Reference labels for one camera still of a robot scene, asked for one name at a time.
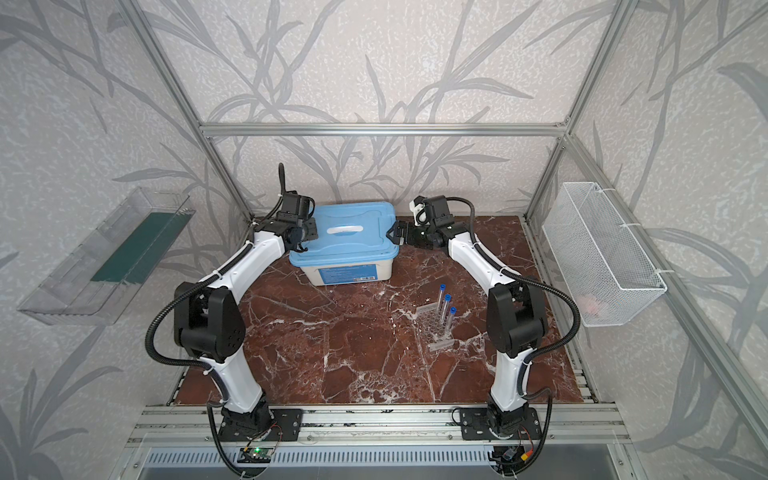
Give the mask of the blue plastic bin lid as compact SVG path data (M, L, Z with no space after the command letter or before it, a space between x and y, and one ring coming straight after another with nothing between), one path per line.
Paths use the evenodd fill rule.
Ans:
M390 203L321 205L313 219L318 238L306 244L305 252L290 253L290 263L296 267L373 263L392 260L399 253L399 246L386 237L396 220Z

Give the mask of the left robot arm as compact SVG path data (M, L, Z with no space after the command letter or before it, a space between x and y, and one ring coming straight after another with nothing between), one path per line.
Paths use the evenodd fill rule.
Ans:
M263 388L244 353L246 326L239 302L255 280L287 252L303 253L318 237L316 203L288 189L278 168L280 195L266 216L250 224L240 249L196 283L183 282L173 300L151 321L144 346L163 365L199 368L215 384L219 402L207 402L206 415L217 453L239 479L255 479L262 469L243 469L225 452L214 410L247 439L269 435L276 423Z

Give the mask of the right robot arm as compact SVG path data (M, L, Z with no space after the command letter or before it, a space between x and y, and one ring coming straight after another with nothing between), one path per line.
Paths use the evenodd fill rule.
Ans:
M396 245L444 251L485 290L486 331L497 355L486 425L481 431L499 440L519 442L512 452L490 457L497 474L516 478L543 452L553 413L550 388L529 391L529 369L536 358L565 347L576 337L582 315L570 295L499 260L477 237L473 220L456 220L449 208L454 200L452 196L416 197L409 205L412 220L396 221L386 236ZM558 297L572 314L568 332L550 344L543 342L548 331L547 294Z

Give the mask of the clear acrylic test tube rack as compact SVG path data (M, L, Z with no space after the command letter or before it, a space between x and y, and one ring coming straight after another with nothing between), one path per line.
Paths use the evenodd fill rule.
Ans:
M415 325L419 338L426 343L429 351L435 352L448 349L453 346L455 338L453 337L453 320L450 335L444 335L444 327L438 324L434 316L435 303L420 306L415 312Z

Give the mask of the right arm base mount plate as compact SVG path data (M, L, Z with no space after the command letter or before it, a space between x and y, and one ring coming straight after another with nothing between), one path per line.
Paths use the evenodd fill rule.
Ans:
M511 412L495 412L489 407L459 407L454 419L465 441L539 440L543 421L529 404Z

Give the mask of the white plastic storage bin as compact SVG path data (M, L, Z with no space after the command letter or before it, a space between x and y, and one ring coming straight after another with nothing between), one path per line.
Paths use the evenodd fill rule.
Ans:
M392 276L393 260L373 263L339 264L323 267L301 267L314 286L386 281Z

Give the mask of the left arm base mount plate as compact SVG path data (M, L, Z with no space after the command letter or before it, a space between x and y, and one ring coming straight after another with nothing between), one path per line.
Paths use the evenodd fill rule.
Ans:
M222 414L218 435L223 442L294 442L299 436L303 411L279 408L237 413L224 408Z

